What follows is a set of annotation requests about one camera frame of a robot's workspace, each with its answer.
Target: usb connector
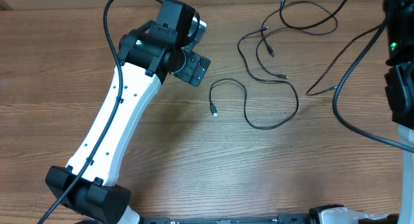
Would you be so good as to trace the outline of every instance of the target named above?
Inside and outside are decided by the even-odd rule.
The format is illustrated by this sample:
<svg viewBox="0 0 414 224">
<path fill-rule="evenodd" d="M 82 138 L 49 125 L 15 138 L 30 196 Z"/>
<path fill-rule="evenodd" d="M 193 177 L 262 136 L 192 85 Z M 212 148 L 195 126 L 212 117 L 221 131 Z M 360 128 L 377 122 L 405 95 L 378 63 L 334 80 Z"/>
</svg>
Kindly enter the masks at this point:
<svg viewBox="0 0 414 224">
<path fill-rule="evenodd" d="M 214 118 L 219 116 L 219 114 L 217 113 L 217 108 L 215 108 L 213 103 L 210 103 L 210 110 L 212 111 Z"/>
</svg>

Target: wooden tabletop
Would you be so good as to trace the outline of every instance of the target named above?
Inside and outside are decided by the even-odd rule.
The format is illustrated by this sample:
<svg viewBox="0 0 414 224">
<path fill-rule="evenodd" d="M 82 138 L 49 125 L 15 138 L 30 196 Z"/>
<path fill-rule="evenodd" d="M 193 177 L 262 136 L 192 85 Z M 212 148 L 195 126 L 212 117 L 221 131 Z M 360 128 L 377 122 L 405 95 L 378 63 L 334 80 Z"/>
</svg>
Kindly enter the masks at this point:
<svg viewBox="0 0 414 224">
<path fill-rule="evenodd" d="M 322 3 L 329 10 L 335 3 Z M 212 82 L 235 78 L 248 89 L 247 115 L 270 125 L 294 111 L 287 85 L 262 84 L 246 73 L 239 38 L 260 28 L 279 5 L 199 6 L 208 31 L 195 52 L 212 64 L 199 87 L 168 76 L 148 105 L 129 143 L 118 184 L 132 191 L 131 207 L 147 216 L 208 218 L 307 212 L 341 203 L 353 210 L 399 212 L 401 151 L 343 127 L 331 110 L 333 92 L 306 90 L 356 35 L 379 24 L 381 3 L 347 3 L 328 36 L 286 30 L 269 38 L 259 55 L 269 70 L 287 74 L 300 96 L 296 116 L 279 128 L 251 128 L 243 117 L 243 90 L 224 82 L 213 90 L 219 116 L 208 103 Z M 155 19 L 158 8 L 114 8 L 109 29 L 123 34 Z M 325 17 L 309 5 L 285 18 L 307 25 Z M 270 29 L 280 27 L 277 16 Z M 312 29 L 332 28 L 328 22 Z M 356 42 L 316 90 L 336 85 L 370 36 Z M 252 72 L 271 78 L 256 62 L 259 35 L 242 42 Z M 356 126 L 397 140 L 385 92 L 388 70 L 383 36 L 351 75 L 340 113 Z M 0 223 L 35 223 L 54 202 L 45 184 L 50 166 L 65 166 L 86 136 L 111 84 L 114 61 L 102 28 L 102 9 L 0 12 Z M 59 207 L 48 223 L 81 217 Z"/>
</svg>

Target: wooden table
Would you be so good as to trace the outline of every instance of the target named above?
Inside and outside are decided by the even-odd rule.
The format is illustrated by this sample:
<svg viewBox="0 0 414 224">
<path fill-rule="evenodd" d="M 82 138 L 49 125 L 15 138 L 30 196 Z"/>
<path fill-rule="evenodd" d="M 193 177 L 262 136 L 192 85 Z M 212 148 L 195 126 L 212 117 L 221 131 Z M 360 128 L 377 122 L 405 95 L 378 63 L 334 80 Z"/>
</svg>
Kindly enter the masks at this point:
<svg viewBox="0 0 414 224">
<path fill-rule="evenodd" d="M 329 10 L 338 6 L 322 4 Z M 348 41 L 381 22 L 381 3 L 347 3 L 338 14 L 338 30 L 328 36 L 286 30 L 270 37 L 275 58 L 260 47 L 263 63 L 289 75 L 299 93 L 300 109 L 291 121 L 268 131 L 251 128 L 243 118 L 243 90 L 231 83 L 213 90 L 219 117 L 212 117 L 208 90 L 226 77 L 246 85 L 253 123 L 272 124 L 294 111 L 290 88 L 251 79 L 236 49 L 238 39 L 278 6 L 196 8 L 208 31 L 195 51 L 212 64 L 197 88 L 168 76 L 143 114 L 118 180 L 132 191 L 134 210 L 147 217 L 268 216 L 341 203 L 353 210 L 399 212 L 401 151 L 339 124 L 332 92 L 305 95 Z M 114 42 L 157 12 L 112 9 Z M 306 25 L 325 14 L 301 5 L 285 16 Z M 275 29 L 281 23 L 275 16 L 267 25 Z M 316 89 L 337 84 L 369 38 L 356 42 Z M 241 48 L 253 73 L 270 78 L 256 62 L 258 41 L 252 36 Z M 86 136 L 109 89 L 114 61 L 102 9 L 0 12 L 0 46 L 0 223 L 35 223 L 55 200 L 46 173 L 52 165 L 64 166 Z M 384 92 L 386 59 L 383 35 L 351 75 L 339 105 L 348 121 L 397 140 Z M 82 218 L 59 207 L 48 223 Z"/>
</svg>

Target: wood grain surface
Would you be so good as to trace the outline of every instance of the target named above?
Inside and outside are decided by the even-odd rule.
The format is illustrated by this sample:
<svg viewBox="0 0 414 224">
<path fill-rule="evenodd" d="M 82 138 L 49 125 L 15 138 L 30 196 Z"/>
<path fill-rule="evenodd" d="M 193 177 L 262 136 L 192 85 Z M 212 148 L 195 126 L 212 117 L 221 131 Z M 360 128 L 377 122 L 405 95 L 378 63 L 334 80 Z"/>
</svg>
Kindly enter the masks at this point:
<svg viewBox="0 0 414 224">
<path fill-rule="evenodd" d="M 333 93 L 305 95 L 348 41 L 381 22 L 380 3 L 346 4 L 338 30 L 328 36 L 292 30 L 271 36 L 274 58 L 260 47 L 268 69 L 289 75 L 299 93 L 300 109 L 291 121 L 269 131 L 251 128 L 243 118 L 243 90 L 226 82 L 213 90 L 219 116 L 212 117 L 208 90 L 220 78 L 246 85 L 247 115 L 255 124 L 273 124 L 294 111 L 292 90 L 251 79 L 236 49 L 239 38 L 257 30 L 277 7 L 196 8 L 208 31 L 195 51 L 212 64 L 199 87 L 168 76 L 143 114 L 118 180 L 132 191 L 134 210 L 147 217 L 241 217 L 341 203 L 365 212 L 398 212 L 401 151 L 344 128 L 331 110 Z M 157 7 L 112 9 L 114 42 L 157 12 Z M 295 25 L 323 17 L 309 5 L 285 11 Z M 275 29 L 281 23 L 275 16 L 267 25 Z M 332 27 L 328 22 L 312 31 Z M 316 89 L 337 84 L 369 38 L 344 53 Z M 241 48 L 252 72 L 271 78 L 256 62 L 258 41 L 252 36 Z M 351 75 L 339 106 L 349 122 L 397 140 L 384 93 L 386 59 L 383 35 Z M 35 223 L 54 202 L 46 173 L 52 165 L 64 166 L 86 136 L 113 67 L 100 8 L 0 12 L 0 223 Z M 59 207 L 47 223 L 84 218 Z"/>
</svg>

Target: green light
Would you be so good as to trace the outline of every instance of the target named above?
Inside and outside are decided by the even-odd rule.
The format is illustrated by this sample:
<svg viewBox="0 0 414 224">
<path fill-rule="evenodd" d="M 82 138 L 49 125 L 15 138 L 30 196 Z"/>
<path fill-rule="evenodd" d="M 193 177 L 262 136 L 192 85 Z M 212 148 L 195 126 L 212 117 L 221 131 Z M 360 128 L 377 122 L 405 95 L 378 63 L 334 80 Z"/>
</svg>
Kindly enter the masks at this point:
<svg viewBox="0 0 414 224">
<path fill-rule="evenodd" d="M 396 46 L 397 46 L 397 43 L 395 43 L 395 42 L 394 42 L 394 43 L 392 43 L 392 44 L 391 44 L 391 50 L 394 50 Z"/>
</svg>

